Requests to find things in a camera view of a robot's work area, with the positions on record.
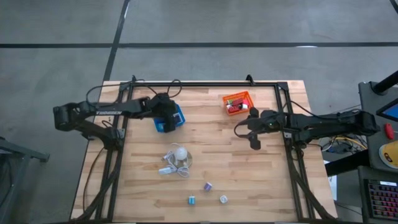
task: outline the concrete floor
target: concrete floor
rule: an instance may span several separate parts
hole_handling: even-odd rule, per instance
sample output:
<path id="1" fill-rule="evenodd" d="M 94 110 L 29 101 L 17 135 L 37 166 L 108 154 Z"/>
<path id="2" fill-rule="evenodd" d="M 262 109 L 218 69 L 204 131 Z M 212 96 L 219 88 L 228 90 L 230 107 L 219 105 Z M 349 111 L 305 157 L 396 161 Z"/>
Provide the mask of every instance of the concrete floor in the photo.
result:
<path id="1" fill-rule="evenodd" d="M 111 43 L 122 4 L 3 0 L 0 43 Z M 388 0 L 132 0 L 121 42 L 396 41 L 397 20 Z M 131 75 L 146 80 L 242 80 L 247 74 L 256 80 L 305 80 L 313 112 L 330 113 L 359 104 L 359 82 L 378 81 L 396 71 L 397 50 L 119 49 L 111 80 L 129 80 Z M 86 91 L 101 83 L 109 51 L 0 49 L 0 136 L 51 154 L 47 164 L 31 162 L 16 222 L 68 220 L 87 142 L 77 132 L 56 131 L 52 107 L 83 101 Z M 340 192 L 338 200 L 359 206 L 349 196 Z M 345 220 L 361 220 L 337 209 Z"/>

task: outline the black metal frame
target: black metal frame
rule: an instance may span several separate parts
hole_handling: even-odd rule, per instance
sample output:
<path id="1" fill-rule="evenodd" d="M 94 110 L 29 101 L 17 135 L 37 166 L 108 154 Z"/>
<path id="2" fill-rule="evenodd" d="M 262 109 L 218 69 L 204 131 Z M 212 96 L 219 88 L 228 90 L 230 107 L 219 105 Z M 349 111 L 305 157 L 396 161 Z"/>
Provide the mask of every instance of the black metal frame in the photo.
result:
<path id="1" fill-rule="evenodd" d="M 282 97 L 281 97 L 281 93 L 280 93 L 281 91 L 283 91 L 284 95 L 285 95 L 287 111 L 289 113 L 293 113 L 293 108 L 292 108 L 292 104 L 290 102 L 290 94 L 289 94 L 289 88 L 288 88 L 287 82 L 254 82 L 254 80 L 252 79 L 252 77 L 250 75 L 247 76 L 246 82 L 181 82 L 181 83 L 171 83 L 171 84 L 168 82 L 145 82 L 145 83 L 129 82 L 128 85 L 129 85 L 128 87 L 126 87 L 126 85 L 121 85 L 121 87 L 119 88 L 118 103 L 122 102 L 123 96 L 124 96 L 124 93 L 126 90 L 128 90 L 127 99 L 128 100 L 132 99 L 132 94 L 133 94 L 135 87 L 147 87 L 147 86 L 150 86 L 150 87 L 182 86 L 183 88 L 199 87 L 199 86 L 204 86 L 204 87 L 210 87 L 210 86 L 273 87 L 274 91 L 275 91 L 275 98 L 276 98 L 276 102 L 277 102 L 278 111 L 282 112 L 284 110 L 284 107 L 282 106 Z M 127 123 L 128 123 L 128 119 L 124 118 L 121 128 L 127 129 Z M 119 128 L 119 116 L 114 117 L 113 127 Z M 283 134 L 283 139 L 284 139 L 284 144 L 285 144 L 285 152 L 286 152 L 287 164 L 288 164 L 288 168 L 289 168 L 290 182 L 291 182 L 291 186 L 292 186 L 293 200 L 294 200 L 294 204 L 295 204 L 297 220 L 299 222 L 311 222 L 311 223 L 314 223 L 314 222 L 315 223 L 339 222 L 337 220 L 329 219 L 332 217 L 329 214 L 327 214 L 326 210 L 323 209 L 323 207 L 320 205 L 320 203 L 316 200 L 315 196 L 310 191 L 310 189 L 308 187 L 307 173 L 305 170 L 304 160 L 303 160 L 303 156 L 302 156 L 303 153 L 302 153 L 301 149 L 294 149 L 294 147 L 293 147 L 294 139 L 292 139 L 291 136 Z M 112 172 L 110 172 L 110 166 L 111 166 L 111 161 L 113 159 L 113 152 L 109 150 L 106 155 L 103 178 L 101 181 L 101 189 L 99 191 L 100 193 L 94 199 L 94 200 L 97 200 L 95 219 L 90 220 L 89 219 L 90 216 L 88 216 L 84 220 L 70 220 L 69 223 L 91 223 L 91 222 L 93 222 L 93 223 L 109 223 L 109 222 L 112 222 L 114 206 L 116 203 L 116 193 L 118 190 L 119 171 L 121 168 L 122 157 L 123 157 L 124 141 L 125 141 L 125 138 L 123 138 L 121 147 L 118 149 L 114 170 Z M 295 152 L 297 154 L 298 167 L 300 169 L 299 172 L 297 172 L 295 165 L 294 165 L 294 159 L 292 156 L 293 149 L 295 150 Z M 297 187 L 297 185 L 299 185 L 304 192 L 304 196 L 306 199 L 306 206 L 307 206 L 307 210 L 308 210 L 308 218 L 304 218 L 302 205 L 301 205 L 301 201 L 300 201 L 299 188 Z M 108 211 L 106 213 L 106 218 L 103 218 L 104 195 L 109 190 L 110 187 L 111 187 L 111 195 L 110 195 L 110 199 L 109 199 L 109 207 L 108 207 Z M 318 213 L 324 220 L 315 219 L 314 207 L 317 209 Z"/>
<path id="2" fill-rule="evenodd" d="M 6 198 L 3 204 L 4 209 L 2 209 L 2 213 L 0 213 L 0 223 L 3 224 L 8 223 L 9 221 L 10 214 L 17 200 L 18 192 L 21 188 L 30 160 L 34 158 L 38 159 L 40 162 L 47 162 L 50 155 L 18 146 L 2 137 L 0 137 L 0 149 L 5 151 L 3 154 L 7 156 L 13 156 L 15 159 L 20 160 L 18 162 L 17 170 L 14 174 L 14 180 L 11 183 L 9 193 L 5 196 Z"/>

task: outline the white light bulb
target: white light bulb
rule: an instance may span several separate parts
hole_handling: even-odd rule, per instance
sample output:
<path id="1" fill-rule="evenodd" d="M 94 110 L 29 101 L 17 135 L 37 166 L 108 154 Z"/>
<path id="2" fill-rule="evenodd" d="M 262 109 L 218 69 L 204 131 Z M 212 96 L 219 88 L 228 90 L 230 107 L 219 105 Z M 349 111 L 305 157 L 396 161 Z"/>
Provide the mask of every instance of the white light bulb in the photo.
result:
<path id="1" fill-rule="evenodd" d="M 179 147 L 175 152 L 174 156 L 177 160 L 184 160 L 187 158 L 188 152 L 184 147 Z"/>

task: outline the orange box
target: orange box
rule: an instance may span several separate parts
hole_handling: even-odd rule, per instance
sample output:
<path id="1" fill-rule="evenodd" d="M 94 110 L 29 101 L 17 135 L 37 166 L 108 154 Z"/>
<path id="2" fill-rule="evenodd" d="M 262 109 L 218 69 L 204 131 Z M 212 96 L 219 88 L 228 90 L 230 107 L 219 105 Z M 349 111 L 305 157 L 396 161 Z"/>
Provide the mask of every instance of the orange box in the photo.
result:
<path id="1" fill-rule="evenodd" d="M 245 109 L 245 110 L 239 110 L 239 111 L 234 112 L 234 113 L 228 113 L 228 109 L 226 107 L 226 105 L 228 104 L 227 101 L 228 100 L 238 100 L 238 99 L 247 100 L 249 102 L 248 108 Z M 240 114 L 240 113 L 245 113 L 245 112 L 249 111 L 250 108 L 252 108 L 254 106 L 253 105 L 253 101 L 252 101 L 248 91 L 243 91 L 241 93 L 235 93 L 235 94 L 232 94 L 232 95 L 224 96 L 223 97 L 223 101 L 224 101 L 224 107 L 226 109 L 226 113 L 228 113 L 228 115 L 230 115 L 230 116 L 237 115 L 237 114 Z"/>

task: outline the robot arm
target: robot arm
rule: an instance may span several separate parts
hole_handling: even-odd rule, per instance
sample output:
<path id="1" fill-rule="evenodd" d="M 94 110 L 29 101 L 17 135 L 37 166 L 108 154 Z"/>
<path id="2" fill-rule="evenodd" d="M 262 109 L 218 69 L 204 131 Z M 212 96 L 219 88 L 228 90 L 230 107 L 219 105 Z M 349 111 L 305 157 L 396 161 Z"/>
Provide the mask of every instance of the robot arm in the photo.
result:
<path id="1" fill-rule="evenodd" d="M 261 148 L 257 135 L 262 133 L 283 131 L 291 136 L 295 147 L 303 149 L 314 139 L 350 133 L 370 136 L 380 131 L 372 114 L 358 110 L 319 116 L 264 110 L 259 116 L 258 110 L 251 108 L 248 118 L 238 123 L 235 130 L 242 125 L 247 125 L 251 132 L 249 134 L 235 132 L 235 134 L 248 139 L 251 148 L 255 150 Z"/>
<path id="2" fill-rule="evenodd" d="M 105 149 L 117 149 L 121 144 L 121 134 L 112 127 L 101 127 L 86 121 L 90 116 L 122 115 L 131 119 L 163 118 L 165 133 L 175 130 L 173 115 L 177 105 L 167 93 L 158 93 L 150 99 L 143 97 L 124 103 L 68 103 L 53 108 L 55 128 L 61 131 L 77 130 L 85 138 L 96 136 L 104 143 Z"/>

